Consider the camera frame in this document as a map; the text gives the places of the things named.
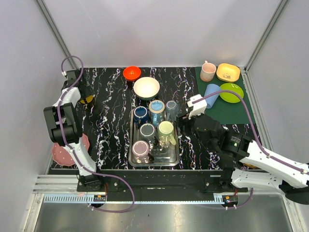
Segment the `stainless steel tray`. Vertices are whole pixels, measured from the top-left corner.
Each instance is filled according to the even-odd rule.
[[[131,112],[130,121],[130,147],[129,147],[129,163],[133,167],[148,167],[148,166],[175,166],[179,163],[179,139],[177,135],[177,127],[174,124],[174,136],[176,139],[176,145],[169,144],[168,146],[153,147],[150,154],[153,156],[154,161],[137,161],[132,154],[132,145],[139,140],[138,128],[133,123],[133,111]]]

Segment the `light green mug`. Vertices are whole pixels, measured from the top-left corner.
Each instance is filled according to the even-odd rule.
[[[176,145],[173,124],[169,121],[161,122],[158,126],[158,137],[161,142],[170,142],[172,145]]]

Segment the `cream bowl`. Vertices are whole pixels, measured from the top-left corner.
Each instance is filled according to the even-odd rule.
[[[152,77],[142,77],[134,83],[133,90],[138,98],[148,101],[158,94],[160,84]]]

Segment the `pink cup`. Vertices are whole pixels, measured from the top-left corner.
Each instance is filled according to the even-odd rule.
[[[202,70],[200,74],[201,80],[205,82],[211,81],[216,71],[217,67],[214,64],[205,61],[205,63],[202,65]]]

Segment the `red bowl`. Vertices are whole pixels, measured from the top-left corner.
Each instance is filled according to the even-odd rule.
[[[124,77],[128,81],[136,81],[139,79],[141,74],[141,70],[136,66],[129,66],[124,70]]]

